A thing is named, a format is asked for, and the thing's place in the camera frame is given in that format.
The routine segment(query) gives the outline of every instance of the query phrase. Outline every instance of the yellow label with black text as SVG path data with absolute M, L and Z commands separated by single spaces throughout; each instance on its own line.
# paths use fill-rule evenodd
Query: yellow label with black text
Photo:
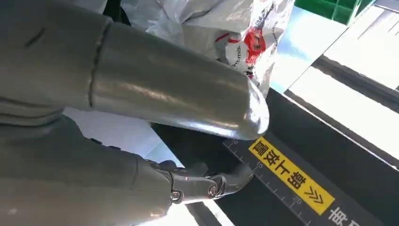
M 263 137 L 249 150 L 319 215 L 334 202 L 333 196 Z

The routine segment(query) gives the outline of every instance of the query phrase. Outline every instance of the metallic robot arm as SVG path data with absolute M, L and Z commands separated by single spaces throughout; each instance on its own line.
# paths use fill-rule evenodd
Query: metallic robot arm
M 262 94 L 228 66 L 67 3 L 0 7 L 0 122 L 43 124 L 72 106 L 237 139 L 267 129 Z
M 0 26 L 0 224 L 131 226 L 252 177 L 165 170 L 61 115 L 72 106 L 255 139 L 268 110 L 245 76 L 59 1 L 3 0 Z

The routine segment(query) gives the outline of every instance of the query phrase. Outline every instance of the white plastic bag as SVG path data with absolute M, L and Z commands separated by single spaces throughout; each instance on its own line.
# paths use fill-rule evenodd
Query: white plastic bag
M 123 0 L 134 26 L 242 72 L 264 95 L 294 0 Z

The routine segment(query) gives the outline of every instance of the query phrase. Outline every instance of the black surface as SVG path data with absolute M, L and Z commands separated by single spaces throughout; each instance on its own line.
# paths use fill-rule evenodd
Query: black surface
M 224 138 L 162 125 L 153 129 L 187 168 L 205 162 L 212 171 L 229 172 L 241 164 L 222 144 Z M 257 178 L 216 203 L 235 226 L 303 225 Z
M 384 224 L 399 225 L 395 169 L 272 89 L 267 102 L 273 135 Z M 228 172 L 240 163 L 223 147 L 223 138 L 167 126 L 153 128 L 186 167 L 203 161 L 211 170 Z M 301 225 L 256 178 L 217 203 L 236 226 Z
M 395 169 L 274 90 L 267 100 L 279 140 L 384 224 L 399 225 Z
M 186 207 L 198 226 L 222 226 L 203 202 L 190 203 Z

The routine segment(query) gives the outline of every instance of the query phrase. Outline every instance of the white surface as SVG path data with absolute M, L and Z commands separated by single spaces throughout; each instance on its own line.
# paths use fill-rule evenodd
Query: white surface
M 399 86 L 398 23 L 399 14 L 372 6 L 324 55 L 396 89 Z
M 313 67 L 290 91 L 399 159 L 399 114 L 396 112 Z
M 66 108 L 64 114 L 75 120 L 85 137 L 140 156 L 146 156 L 162 142 L 150 124 L 140 119 L 72 108 Z

